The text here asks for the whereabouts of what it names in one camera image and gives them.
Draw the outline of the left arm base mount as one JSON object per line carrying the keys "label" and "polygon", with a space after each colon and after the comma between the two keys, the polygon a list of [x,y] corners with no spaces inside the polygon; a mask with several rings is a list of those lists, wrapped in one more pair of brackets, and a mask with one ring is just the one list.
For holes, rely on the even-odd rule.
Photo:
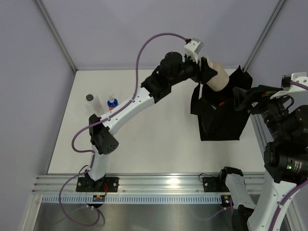
{"label": "left arm base mount", "polygon": [[89,177],[80,177],[77,180],[76,192],[80,193],[116,193],[118,191],[118,177],[104,177],[98,181],[94,181]]}

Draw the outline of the blue orange pump bottle back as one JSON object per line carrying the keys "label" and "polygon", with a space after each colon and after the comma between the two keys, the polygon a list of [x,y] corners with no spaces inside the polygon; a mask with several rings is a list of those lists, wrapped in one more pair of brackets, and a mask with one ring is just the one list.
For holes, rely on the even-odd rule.
{"label": "blue orange pump bottle back", "polygon": [[114,94],[109,96],[107,105],[110,111],[118,106],[118,100],[114,97]]}

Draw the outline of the black canvas bag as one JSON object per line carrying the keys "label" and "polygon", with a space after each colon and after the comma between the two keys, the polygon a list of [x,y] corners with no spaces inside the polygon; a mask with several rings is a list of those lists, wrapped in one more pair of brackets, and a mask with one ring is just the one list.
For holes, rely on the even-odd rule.
{"label": "black canvas bag", "polygon": [[240,139],[249,119],[246,111],[235,110],[233,88],[250,90],[253,78],[239,66],[230,76],[227,86],[213,91],[198,84],[193,90],[190,114],[198,117],[201,141],[236,141]]}

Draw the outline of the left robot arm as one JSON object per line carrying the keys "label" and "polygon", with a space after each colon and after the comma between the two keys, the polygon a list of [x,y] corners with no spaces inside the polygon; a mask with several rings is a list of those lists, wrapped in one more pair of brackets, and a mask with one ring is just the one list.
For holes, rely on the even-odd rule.
{"label": "left robot arm", "polygon": [[170,94],[172,86],[188,79],[205,84],[217,74],[214,64],[206,57],[194,61],[178,52],[169,52],[141,83],[132,99],[123,102],[108,115],[92,115],[89,118],[89,133],[94,157],[86,173],[87,187],[93,192],[103,188],[107,157],[119,146],[114,135],[124,124]]}

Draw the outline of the beige pump bottle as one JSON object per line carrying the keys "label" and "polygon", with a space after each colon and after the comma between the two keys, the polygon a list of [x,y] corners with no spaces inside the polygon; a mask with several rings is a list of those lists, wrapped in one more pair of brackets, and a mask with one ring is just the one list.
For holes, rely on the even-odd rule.
{"label": "beige pump bottle", "polygon": [[229,82],[229,75],[224,70],[221,63],[208,61],[208,65],[209,65],[210,68],[215,70],[217,72],[217,74],[207,82],[207,85],[213,91],[223,90]]}

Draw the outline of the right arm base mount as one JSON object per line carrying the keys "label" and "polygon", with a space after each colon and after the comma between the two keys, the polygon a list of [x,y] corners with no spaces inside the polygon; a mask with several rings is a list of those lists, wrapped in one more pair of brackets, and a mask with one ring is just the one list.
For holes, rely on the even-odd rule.
{"label": "right arm base mount", "polygon": [[219,177],[203,177],[203,188],[206,193],[227,193],[229,189],[226,187],[225,183],[222,182]]}

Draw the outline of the clear bottle black cap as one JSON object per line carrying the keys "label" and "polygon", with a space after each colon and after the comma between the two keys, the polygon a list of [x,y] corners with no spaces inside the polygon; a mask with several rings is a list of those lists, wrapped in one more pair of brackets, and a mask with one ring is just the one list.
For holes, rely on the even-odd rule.
{"label": "clear bottle black cap", "polygon": [[96,116],[103,114],[103,106],[96,94],[87,94],[84,105],[90,113],[93,113]]}

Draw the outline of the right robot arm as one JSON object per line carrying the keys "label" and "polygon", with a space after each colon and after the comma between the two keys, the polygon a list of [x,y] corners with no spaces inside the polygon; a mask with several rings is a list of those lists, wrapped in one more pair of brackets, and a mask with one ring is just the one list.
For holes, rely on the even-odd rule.
{"label": "right robot arm", "polygon": [[264,182],[257,203],[237,168],[224,167],[218,186],[231,194],[233,230],[277,231],[294,195],[308,183],[308,107],[289,112],[284,103],[292,96],[264,85],[250,90],[235,87],[233,93],[235,110],[261,115],[273,140],[264,151]]}

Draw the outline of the aluminium rail frame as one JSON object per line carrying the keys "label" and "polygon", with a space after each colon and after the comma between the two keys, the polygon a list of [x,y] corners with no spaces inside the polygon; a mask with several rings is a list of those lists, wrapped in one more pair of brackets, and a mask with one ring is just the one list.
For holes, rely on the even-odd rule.
{"label": "aluminium rail frame", "polygon": [[[204,194],[204,187],[195,174],[128,175],[109,174],[117,177],[108,185],[108,194]],[[34,181],[32,194],[57,194],[73,175],[39,175]]]}

